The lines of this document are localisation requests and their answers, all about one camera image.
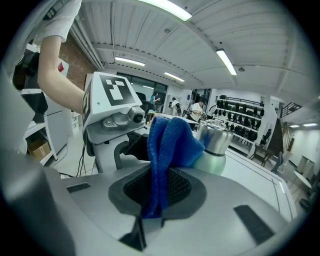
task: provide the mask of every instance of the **black mesh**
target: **black mesh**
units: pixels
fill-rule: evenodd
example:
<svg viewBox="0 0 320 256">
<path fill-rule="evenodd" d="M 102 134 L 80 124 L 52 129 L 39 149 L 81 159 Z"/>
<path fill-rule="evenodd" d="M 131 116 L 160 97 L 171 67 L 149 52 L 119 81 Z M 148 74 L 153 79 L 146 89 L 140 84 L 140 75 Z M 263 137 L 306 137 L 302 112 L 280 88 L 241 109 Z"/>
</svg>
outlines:
<svg viewBox="0 0 320 256">
<path fill-rule="evenodd" d="M 185 178 L 169 170 L 168 173 L 168 206 L 185 199 L 191 192 L 191 184 Z"/>
<path fill-rule="evenodd" d="M 124 193 L 133 201 L 145 206 L 151 196 L 151 171 L 147 170 L 136 178 L 126 183 L 123 187 Z M 168 171 L 168 206 L 185 199 L 191 192 L 190 182 L 179 174 Z"/>
<path fill-rule="evenodd" d="M 124 185 L 123 191 L 130 199 L 142 207 L 146 205 L 151 195 L 151 171 L 147 170 L 130 180 Z"/>
</svg>

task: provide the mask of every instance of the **metal water bottle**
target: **metal water bottle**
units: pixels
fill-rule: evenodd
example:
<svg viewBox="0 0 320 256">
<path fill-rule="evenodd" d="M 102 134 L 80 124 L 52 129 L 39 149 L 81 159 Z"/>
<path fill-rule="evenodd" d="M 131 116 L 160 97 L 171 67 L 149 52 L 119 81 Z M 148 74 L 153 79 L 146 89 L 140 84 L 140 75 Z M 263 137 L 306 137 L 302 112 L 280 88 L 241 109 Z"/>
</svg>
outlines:
<svg viewBox="0 0 320 256">
<path fill-rule="evenodd" d="M 226 166 L 225 152 L 232 137 L 232 132 L 221 120 L 201 121 L 196 138 L 205 146 L 205 150 L 192 166 L 204 172 L 221 175 Z"/>
</svg>

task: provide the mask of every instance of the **person's arm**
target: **person's arm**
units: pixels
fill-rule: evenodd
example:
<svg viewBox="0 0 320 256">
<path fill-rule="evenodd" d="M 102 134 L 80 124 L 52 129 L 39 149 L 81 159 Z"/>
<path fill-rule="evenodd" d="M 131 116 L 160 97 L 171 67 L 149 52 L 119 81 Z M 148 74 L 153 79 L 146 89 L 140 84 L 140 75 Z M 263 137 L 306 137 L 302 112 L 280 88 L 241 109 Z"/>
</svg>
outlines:
<svg viewBox="0 0 320 256">
<path fill-rule="evenodd" d="M 84 91 L 75 86 L 58 70 L 58 57 L 62 38 L 45 37 L 41 44 L 38 84 L 53 101 L 77 113 L 82 113 Z"/>
</svg>

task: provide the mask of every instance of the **silver bottle cap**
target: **silver bottle cap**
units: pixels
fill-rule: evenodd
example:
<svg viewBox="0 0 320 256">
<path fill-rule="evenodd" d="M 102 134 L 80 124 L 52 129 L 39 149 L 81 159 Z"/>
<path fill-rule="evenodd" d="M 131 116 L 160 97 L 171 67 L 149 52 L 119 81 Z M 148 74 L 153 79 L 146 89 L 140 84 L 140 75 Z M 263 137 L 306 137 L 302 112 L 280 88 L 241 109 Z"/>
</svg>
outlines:
<svg viewBox="0 0 320 256">
<path fill-rule="evenodd" d="M 218 119 L 201 121 L 196 133 L 196 138 L 203 143 L 205 151 L 215 155 L 225 154 L 232 137 L 232 132 Z"/>
</svg>

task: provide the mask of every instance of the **blue towel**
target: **blue towel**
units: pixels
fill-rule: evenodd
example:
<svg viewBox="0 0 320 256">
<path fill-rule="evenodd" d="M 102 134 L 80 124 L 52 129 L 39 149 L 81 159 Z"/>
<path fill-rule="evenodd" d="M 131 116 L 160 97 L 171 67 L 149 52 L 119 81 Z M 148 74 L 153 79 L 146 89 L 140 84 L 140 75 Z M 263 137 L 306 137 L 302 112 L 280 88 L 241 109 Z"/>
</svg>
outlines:
<svg viewBox="0 0 320 256">
<path fill-rule="evenodd" d="M 190 166 L 205 150 L 181 118 L 155 117 L 150 127 L 147 151 L 151 164 L 151 199 L 142 210 L 144 218 L 158 218 L 168 207 L 168 167 Z"/>
</svg>

